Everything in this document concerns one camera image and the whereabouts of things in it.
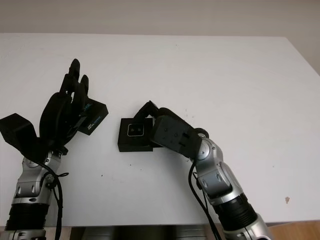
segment white tabletop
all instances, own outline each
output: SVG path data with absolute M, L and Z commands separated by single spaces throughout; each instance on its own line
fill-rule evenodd
M 148 100 L 209 132 L 266 222 L 320 219 L 320 77 L 286 38 L 0 34 L 0 118 L 18 113 L 38 133 L 73 58 L 109 115 L 66 146 L 64 226 L 207 222 L 188 186 L 190 161 L 164 148 L 118 151 L 120 119 Z M 1 137 L 0 226 L 21 162 Z

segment black cable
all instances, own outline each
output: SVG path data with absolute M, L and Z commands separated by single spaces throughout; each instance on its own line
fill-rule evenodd
M 206 209 L 207 211 L 209 211 L 209 210 L 208 210 L 207 198 L 206 198 L 205 192 L 204 192 L 203 190 L 202 190 L 202 195 L 203 195 L 203 198 L 204 198 L 205 209 Z
M 192 175 L 193 175 L 194 179 L 196 180 L 196 185 L 198 185 L 199 184 L 198 177 L 197 177 L 198 174 L 195 171 L 193 171 Z M 208 211 L 207 198 L 206 198 L 205 192 L 203 190 L 202 190 L 202 195 L 203 195 L 203 199 L 204 199 L 204 203 L 205 203 L 205 209 Z
M 194 186 L 192 185 L 192 181 L 191 181 L 191 178 L 192 178 L 192 173 L 195 169 L 195 166 L 196 166 L 196 161 L 194 160 L 192 165 L 191 165 L 191 168 L 189 170 L 189 174 L 188 174 L 188 183 L 189 183 L 189 187 L 191 189 L 191 192 L 193 193 L 195 199 L 198 201 L 198 203 L 200 204 L 200 206 L 202 207 L 206 217 L 208 218 L 209 220 L 209 224 L 210 224 L 210 227 L 211 227 L 211 230 L 212 230 L 212 233 L 215 237 L 216 240 L 221 240 L 221 237 L 219 235 L 219 232 L 217 230 L 217 227 L 214 223 L 214 221 L 212 220 L 210 214 L 209 214 L 209 211 L 206 209 L 205 205 L 203 204 L 203 202 L 201 201 L 200 197 L 198 196 L 198 194 L 196 193 L 195 189 L 194 189 Z
M 34 163 L 36 163 L 39 166 L 46 169 L 49 172 L 49 174 L 51 174 L 53 176 L 53 182 L 49 183 L 47 187 L 53 189 L 54 198 L 55 198 L 56 204 L 58 206 L 58 214 L 57 214 L 57 220 L 56 220 L 54 240 L 59 240 L 60 235 L 61 235 L 61 230 L 62 230 L 62 209 L 63 209 L 63 194 L 62 194 L 62 187 L 61 187 L 59 177 L 67 176 L 69 173 L 65 172 L 63 174 L 57 175 L 49 166 L 45 165 L 43 162 L 34 161 Z M 57 186 L 59 198 L 56 194 L 55 186 Z

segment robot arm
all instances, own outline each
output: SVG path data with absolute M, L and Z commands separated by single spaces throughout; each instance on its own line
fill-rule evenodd
M 268 227 L 248 203 L 243 189 L 229 166 L 224 163 L 220 147 L 201 128 L 193 128 L 167 108 L 158 109 L 147 102 L 135 115 L 139 122 L 155 117 L 149 139 L 190 158 L 196 168 L 197 181 L 219 216 L 228 240 L 271 240 Z
M 60 237 L 63 198 L 58 178 L 67 173 L 56 172 L 61 156 L 68 152 L 65 144 L 77 131 L 90 135 L 108 114 L 105 104 L 88 98 L 89 79 L 84 75 L 78 82 L 79 75 L 80 63 L 74 59 L 60 91 L 52 95 L 44 108 L 39 137 L 32 123 L 16 113 L 0 119 L 4 140 L 24 156 L 1 240 L 45 240 L 44 225 L 52 192 L 58 205 L 55 239 Z

